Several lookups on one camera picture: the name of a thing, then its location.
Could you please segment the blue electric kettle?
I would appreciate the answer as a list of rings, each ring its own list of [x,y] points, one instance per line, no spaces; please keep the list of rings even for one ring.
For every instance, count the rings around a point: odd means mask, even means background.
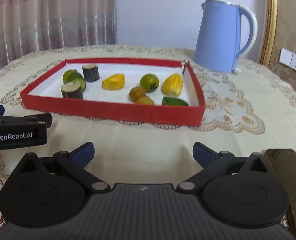
[[[248,53],[258,34],[256,14],[241,4],[223,0],[205,0],[194,62],[209,70],[232,73],[241,55]],[[241,18],[248,20],[250,33],[241,47]]]

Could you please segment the green avocado-like fruit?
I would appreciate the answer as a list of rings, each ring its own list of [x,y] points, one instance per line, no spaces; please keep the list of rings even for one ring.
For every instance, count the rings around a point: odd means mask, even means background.
[[[188,103],[179,98],[164,96],[162,98],[162,105],[163,106],[188,106]]]

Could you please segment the pink patterned curtain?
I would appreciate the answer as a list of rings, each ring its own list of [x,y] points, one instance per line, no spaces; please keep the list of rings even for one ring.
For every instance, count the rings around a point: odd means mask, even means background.
[[[0,69],[36,51],[115,42],[114,0],[0,0]]]

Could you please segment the green cucumber piece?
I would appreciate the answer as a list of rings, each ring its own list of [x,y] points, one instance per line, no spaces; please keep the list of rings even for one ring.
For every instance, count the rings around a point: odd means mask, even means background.
[[[67,80],[69,82],[73,82],[73,83],[76,83],[78,81],[81,84],[81,90],[83,92],[85,91],[86,82],[85,82],[83,76],[80,73],[78,73],[78,72],[70,73]]]

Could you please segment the black smartphone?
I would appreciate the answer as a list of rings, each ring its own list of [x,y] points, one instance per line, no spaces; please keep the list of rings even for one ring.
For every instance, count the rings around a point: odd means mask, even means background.
[[[268,149],[264,155],[288,193],[290,204],[286,218],[289,230],[296,235],[296,152],[292,149]]]

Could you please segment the brown longan fruit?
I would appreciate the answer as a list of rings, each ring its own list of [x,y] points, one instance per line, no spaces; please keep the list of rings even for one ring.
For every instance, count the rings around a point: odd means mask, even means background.
[[[143,96],[137,99],[136,104],[139,105],[154,105],[154,101],[147,96]]]

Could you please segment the white wall switch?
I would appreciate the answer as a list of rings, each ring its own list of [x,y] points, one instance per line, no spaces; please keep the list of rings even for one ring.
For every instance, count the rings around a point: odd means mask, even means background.
[[[296,54],[285,48],[282,48],[279,55],[279,63],[296,71]]]

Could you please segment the small green tomato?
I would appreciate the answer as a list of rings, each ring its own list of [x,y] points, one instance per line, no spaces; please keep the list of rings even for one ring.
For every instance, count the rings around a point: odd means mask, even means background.
[[[65,73],[62,76],[63,83],[68,83],[69,82],[68,81],[69,75],[72,73],[75,73],[75,72],[76,72],[76,70],[72,70],[72,69],[65,71]]]

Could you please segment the red shallow tray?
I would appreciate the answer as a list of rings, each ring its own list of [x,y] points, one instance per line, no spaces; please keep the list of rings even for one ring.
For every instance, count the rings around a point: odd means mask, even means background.
[[[98,65],[100,79],[86,84],[83,100],[63,98],[60,88],[65,71],[72,69],[81,73],[86,64]],[[125,75],[124,88],[104,90],[102,81],[117,73]],[[130,90],[140,84],[145,74],[154,74],[164,82],[176,73],[184,82],[179,99],[186,101],[188,106],[163,106],[165,95],[160,88],[148,94],[155,103],[153,106],[130,101]],[[20,96],[27,109],[151,124],[198,126],[205,112],[204,94],[196,75],[190,63],[179,60],[133,57],[66,59],[28,85]]]

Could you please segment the gold mirror frame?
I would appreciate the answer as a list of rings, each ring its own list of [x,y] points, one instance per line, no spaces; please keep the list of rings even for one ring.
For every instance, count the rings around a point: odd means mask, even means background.
[[[266,23],[259,63],[267,67],[269,66],[271,60],[273,45],[276,37],[278,5],[279,0],[266,0]]]

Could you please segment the longan with stem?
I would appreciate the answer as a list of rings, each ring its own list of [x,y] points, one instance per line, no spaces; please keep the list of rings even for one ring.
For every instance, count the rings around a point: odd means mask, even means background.
[[[139,98],[146,96],[146,90],[141,87],[133,87],[129,92],[129,97],[132,102],[136,102]]]

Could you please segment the yellow pepper piece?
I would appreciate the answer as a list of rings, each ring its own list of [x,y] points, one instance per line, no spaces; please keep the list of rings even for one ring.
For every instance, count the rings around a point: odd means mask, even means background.
[[[102,88],[104,90],[119,90],[124,88],[125,75],[121,73],[114,74],[102,81]]]

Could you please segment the yellow pepper piece cut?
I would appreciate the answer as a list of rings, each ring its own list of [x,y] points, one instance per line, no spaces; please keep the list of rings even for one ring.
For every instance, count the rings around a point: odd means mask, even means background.
[[[183,88],[183,79],[179,74],[171,74],[162,84],[162,92],[165,95],[180,96]]]

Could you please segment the cream embroidered tablecloth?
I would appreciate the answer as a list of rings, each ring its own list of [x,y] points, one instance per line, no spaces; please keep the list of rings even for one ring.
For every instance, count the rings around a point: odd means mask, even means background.
[[[206,101],[197,127],[54,114],[46,145],[0,151],[0,189],[25,153],[48,156],[86,141],[95,145],[87,170],[110,185],[177,185],[201,169],[191,152],[197,141],[238,156],[269,148],[296,152],[296,91],[266,66],[240,60],[238,68],[220,74],[193,65]],[[0,228],[4,223],[0,212]]]

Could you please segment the large green tomato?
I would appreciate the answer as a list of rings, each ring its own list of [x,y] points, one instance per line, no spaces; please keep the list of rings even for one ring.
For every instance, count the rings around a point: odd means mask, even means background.
[[[159,87],[159,79],[153,74],[145,74],[140,80],[140,85],[146,92],[151,93]]]

